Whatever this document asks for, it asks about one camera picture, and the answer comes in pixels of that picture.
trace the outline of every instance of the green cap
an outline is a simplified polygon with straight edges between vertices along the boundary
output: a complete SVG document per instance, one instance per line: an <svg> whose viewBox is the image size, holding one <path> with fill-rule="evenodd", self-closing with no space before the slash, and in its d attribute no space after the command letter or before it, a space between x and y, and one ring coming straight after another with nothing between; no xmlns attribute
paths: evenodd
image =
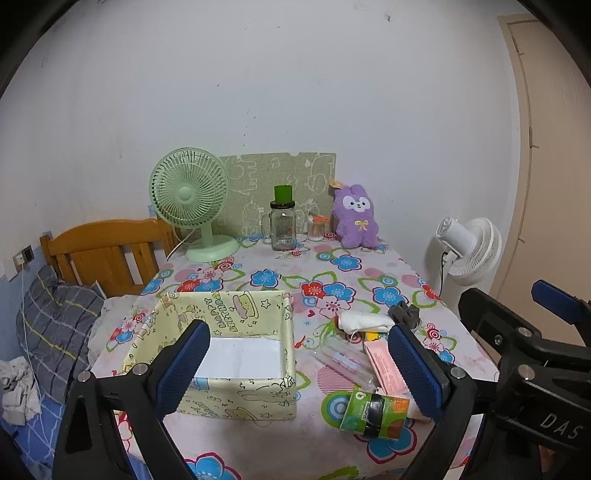
<svg viewBox="0 0 591 480"><path fill-rule="evenodd" d="M275 186L275 202L276 203L290 203L293 200L291 192L291 185L276 185Z"/></svg>

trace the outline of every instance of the white fan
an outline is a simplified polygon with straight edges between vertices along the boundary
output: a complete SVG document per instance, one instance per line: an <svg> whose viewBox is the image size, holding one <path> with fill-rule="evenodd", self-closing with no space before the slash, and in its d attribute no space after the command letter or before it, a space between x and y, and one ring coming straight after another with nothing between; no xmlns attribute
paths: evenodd
<svg viewBox="0 0 591 480"><path fill-rule="evenodd" d="M462 225L456 218L445 217L435 235L449 249L443 255L442 285L447 275L464 287L474 285L501 256L501 234L488 218L474 218Z"/></svg>

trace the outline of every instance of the purple plush toy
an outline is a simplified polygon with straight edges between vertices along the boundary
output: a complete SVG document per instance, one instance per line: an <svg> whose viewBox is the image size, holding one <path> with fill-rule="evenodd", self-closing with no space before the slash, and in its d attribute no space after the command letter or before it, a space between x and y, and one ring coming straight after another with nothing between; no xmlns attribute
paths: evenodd
<svg viewBox="0 0 591 480"><path fill-rule="evenodd" d="M378 246L378 224L374 220L374 204L361 185L336 190L333 213L339 219L336 229L343 248Z"/></svg>

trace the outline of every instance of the gray plaid fabric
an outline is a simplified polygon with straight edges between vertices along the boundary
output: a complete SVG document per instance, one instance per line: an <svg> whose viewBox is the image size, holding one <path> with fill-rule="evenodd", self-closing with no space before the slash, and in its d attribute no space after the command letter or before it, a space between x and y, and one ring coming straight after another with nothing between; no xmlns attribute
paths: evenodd
<svg viewBox="0 0 591 480"><path fill-rule="evenodd" d="M66 402L72 380L88 369L88 336L102 306L94 289L58 280L50 265L41 268L25 293L26 323L20 310L18 341L40 388L56 402Z"/></svg>

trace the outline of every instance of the fan center cap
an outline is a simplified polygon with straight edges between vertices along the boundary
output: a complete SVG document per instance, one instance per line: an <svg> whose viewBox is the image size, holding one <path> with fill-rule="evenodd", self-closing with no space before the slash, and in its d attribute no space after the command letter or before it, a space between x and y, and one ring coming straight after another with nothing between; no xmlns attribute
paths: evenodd
<svg viewBox="0 0 591 480"><path fill-rule="evenodd" d="M180 187L178 189L178 198L184 202L188 202L191 199L192 194L191 187Z"/></svg>

